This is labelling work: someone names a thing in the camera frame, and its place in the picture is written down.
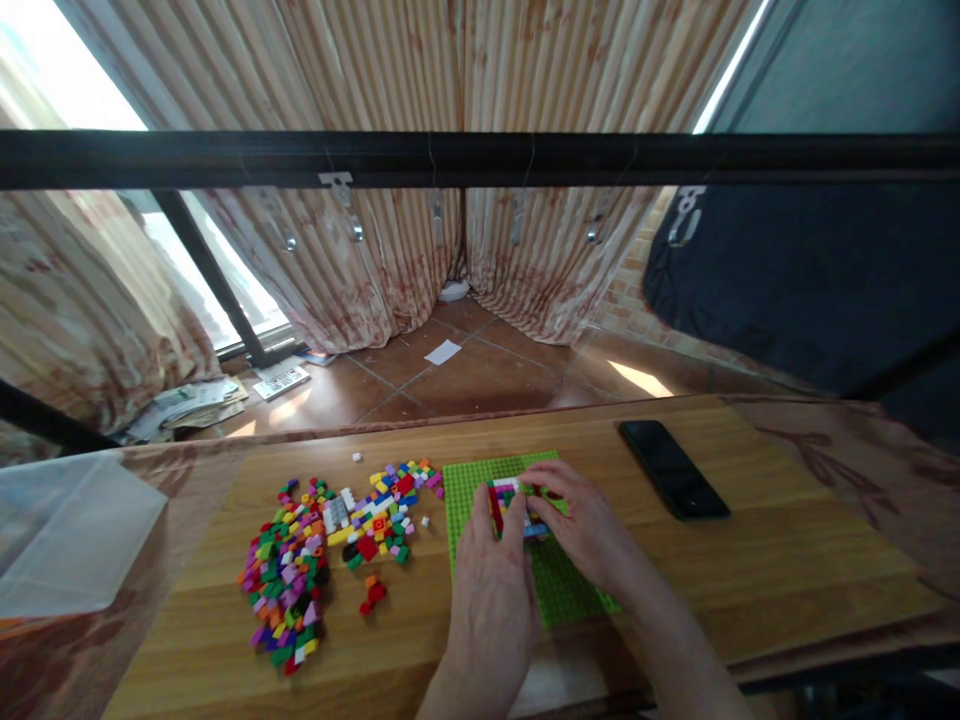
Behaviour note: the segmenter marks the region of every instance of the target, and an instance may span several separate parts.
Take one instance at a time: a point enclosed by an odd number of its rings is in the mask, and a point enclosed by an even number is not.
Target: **white plastic bag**
[[[113,450],[0,470],[0,618],[108,607],[166,502]]]

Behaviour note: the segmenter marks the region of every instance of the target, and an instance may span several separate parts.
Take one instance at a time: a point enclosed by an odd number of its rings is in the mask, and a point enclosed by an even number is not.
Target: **patterned curtain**
[[[692,129],[759,0],[58,5],[157,129],[643,132]],[[518,189],[468,191],[453,270],[530,337],[569,343],[656,193],[527,191],[518,245]],[[209,193],[207,207],[307,338],[328,351],[379,346],[426,320],[451,269],[458,193],[446,193],[441,247],[430,191],[355,193],[362,245],[329,193],[278,194],[279,206]],[[588,245],[598,208],[601,242]]]
[[[64,128],[0,42],[0,127]],[[0,193],[0,375],[102,433],[220,375],[210,340],[113,192]],[[55,448],[0,427],[0,462]]]

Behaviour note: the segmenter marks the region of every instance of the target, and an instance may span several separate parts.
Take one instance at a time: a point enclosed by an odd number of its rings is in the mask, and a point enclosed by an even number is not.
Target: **green baseplate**
[[[556,450],[518,455],[515,457],[481,460],[474,463],[445,465],[443,468],[444,499],[447,505],[447,537],[450,542],[450,574],[456,572],[457,543],[473,509],[477,485],[505,477],[516,477],[539,460],[556,459]],[[530,486],[524,486],[530,495]],[[551,502],[566,512],[563,500]],[[545,628],[563,625],[584,618],[619,612],[613,598],[591,585],[574,567],[556,538],[549,536],[539,543],[527,545],[533,557],[533,577],[537,584],[537,598]]]

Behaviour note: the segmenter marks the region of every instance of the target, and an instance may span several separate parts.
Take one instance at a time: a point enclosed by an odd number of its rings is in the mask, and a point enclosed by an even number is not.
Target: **pink lego brick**
[[[300,568],[298,568],[293,563],[290,563],[283,569],[283,572],[280,573],[280,576],[283,578],[283,581],[287,585],[290,585],[294,580],[297,579],[297,575],[299,574],[300,574]]]
[[[307,611],[303,614],[303,624],[313,625],[317,621],[317,603],[311,602],[307,605]]]

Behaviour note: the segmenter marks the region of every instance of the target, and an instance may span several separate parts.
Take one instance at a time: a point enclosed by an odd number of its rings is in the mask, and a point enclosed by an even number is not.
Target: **smartphone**
[[[619,429],[674,517],[684,521],[730,517],[730,508],[661,423],[637,420],[620,423]]]

